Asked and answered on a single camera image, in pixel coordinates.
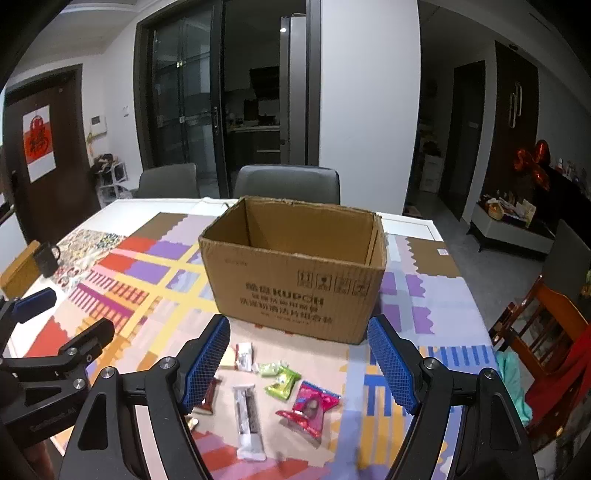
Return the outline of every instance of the white wall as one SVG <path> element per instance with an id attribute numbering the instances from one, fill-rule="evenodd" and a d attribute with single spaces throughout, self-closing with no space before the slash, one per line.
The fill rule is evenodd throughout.
<path id="1" fill-rule="evenodd" d="M 550 147 L 552 161 L 571 160 L 591 178 L 591 115 L 547 69 L 538 67 L 540 110 L 537 139 Z"/>
<path id="2" fill-rule="evenodd" d="M 476 206 L 482 185 L 484 185 L 484 177 L 486 175 L 486 168 L 488 167 L 488 160 L 491 156 L 492 136 L 495 131 L 495 117 L 496 117 L 496 51 L 494 44 L 488 47 L 484 52 L 484 59 L 486 61 L 486 89 L 484 97 L 484 113 L 482 115 L 482 132 L 480 133 L 480 147 L 478 148 L 478 156 L 476 157 L 476 165 L 474 167 L 474 175 L 472 177 L 472 184 L 470 192 L 464 207 L 462 218 L 470 223 L 472 212 Z"/>
<path id="3" fill-rule="evenodd" d="M 16 214 L 12 214 L 0 225 L 0 273 L 25 250 L 27 243 L 22 236 Z"/>
<path id="4" fill-rule="evenodd" d="M 7 85 L 10 87 L 15 83 L 23 82 L 30 77 L 49 72 L 50 70 L 80 63 L 82 64 L 82 118 L 84 120 L 84 133 L 86 137 L 90 131 L 91 117 L 103 115 L 105 113 L 105 93 L 103 89 L 105 68 L 101 55 L 74 57 L 71 59 L 46 63 L 25 71 L 16 71 L 8 80 Z M 95 139 L 92 143 L 92 151 L 95 156 L 109 152 L 109 133 L 111 131 L 111 125 L 108 117 L 106 123 L 107 135 Z M 90 154 L 88 160 L 92 165 L 92 157 Z"/>
<path id="5" fill-rule="evenodd" d="M 465 15 L 513 42 L 548 68 L 591 112 L 589 75 L 566 40 L 527 0 L 426 1 Z"/>
<path id="6" fill-rule="evenodd" d="M 320 165 L 341 203 L 401 213 L 417 130 L 415 0 L 323 0 Z"/>
<path id="7" fill-rule="evenodd" d="M 109 146 L 113 155 L 125 162 L 129 181 L 126 187 L 137 188 L 142 174 L 134 110 L 134 46 L 137 23 L 173 3 L 171 0 L 138 3 L 140 13 L 123 29 L 103 53 L 108 74 L 104 77 L 105 111 L 109 128 Z M 123 108 L 129 115 L 124 116 Z"/>
<path id="8" fill-rule="evenodd" d="M 470 222 L 472 210 L 478 201 L 484 176 L 491 154 L 492 136 L 495 129 L 496 115 L 496 53 L 493 40 L 481 51 L 465 52 L 444 65 L 439 65 L 434 77 L 437 79 L 437 96 L 435 98 L 433 131 L 437 135 L 437 144 L 443 155 L 446 154 L 449 128 L 452 120 L 453 106 L 453 73 L 456 67 L 467 65 L 475 61 L 485 61 L 485 100 L 482 115 L 482 130 L 480 132 L 480 146 L 472 184 L 462 218 Z"/>

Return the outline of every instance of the brown door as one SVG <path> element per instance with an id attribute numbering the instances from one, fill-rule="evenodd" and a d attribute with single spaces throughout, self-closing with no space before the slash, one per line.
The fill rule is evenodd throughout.
<path id="1" fill-rule="evenodd" d="M 496 43 L 496 117 L 482 193 L 513 194 L 531 200 L 530 175 L 517 175 L 518 148 L 532 151 L 538 129 L 538 69 L 518 53 Z"/>
<path id="2" fill-rule="evenodd" d="M 7 183 L 28 241 L 57 242 L 99 210 L 81 125 L 81 73 L 80 68 L 57 73 L 7 94 Z"/>

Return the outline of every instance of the cardboard box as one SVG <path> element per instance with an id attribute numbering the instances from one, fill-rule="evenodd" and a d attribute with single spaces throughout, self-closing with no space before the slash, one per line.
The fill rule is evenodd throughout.
<path id="1" fill-rule="evenodd" d="M 335 342 L 363 339 L 387 259 L 378 215 L 244 197 L 199 245 L 221 313 Z"/>

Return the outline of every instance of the white cabinet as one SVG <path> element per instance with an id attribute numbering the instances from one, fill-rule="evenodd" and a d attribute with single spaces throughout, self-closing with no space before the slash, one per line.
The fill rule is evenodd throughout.
<path id="1" fill-rule="evenodd" d="M 421 184 L 419 185 L 419 188 L 424 192 L 437 193 L 439 191 L 442 174 L 443 158 L 435 157 L 433 155 L 425 155 L 423 175 L 421 176 Z"/>

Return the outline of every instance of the colorful tablecloth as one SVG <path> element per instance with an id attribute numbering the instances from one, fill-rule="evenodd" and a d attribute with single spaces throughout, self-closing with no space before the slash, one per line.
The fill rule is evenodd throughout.
<path id="1" fill-rule="evenodd" d="M 175 355 L 198 336 L 217 312 L 197 239 L 213 217 L 159 213 L 100 260 L 70 293 L 41 331 L 29 356 L 52 355 L 101 317 L 116 327 L 113 342 L 89 367 L 93 381 L 105 366 L 121 372 L 146 369 Z M 388 235 L 388 264 L 380 307 L 402 337 L 424 356 L 451 369 L 496 368 L 487 331 L 472 295 L 444 243 Z M 263 388 L 271 381 L 254 374 L 220 371 L 214 415 L 201 416 L 194 438 L 215 479 L 368 478 L 382 480 L 394 461 L 411 417 L 396 405 L 367 342 L 345 345 L 232 320 L 232 343 L 254 344 L 255 360 L 283 360 L 304 380 L 343 395 L 325 415 L 321 444 L 290 429 L 274 414 L 291 408 Z M 268 459 L 236 457 L 238 434 L 231 386 L 255 384 Z M 452 407 L 433 478 L 447 476 L 461 408 Z M 145 422 L 140 423 L 144 438 Z M 57 436 L 65 446 L 70 431 Z M 145 450 L 155 449 L 154 445 Z M 152 478 L 157 451 L 146 451 Z"/>

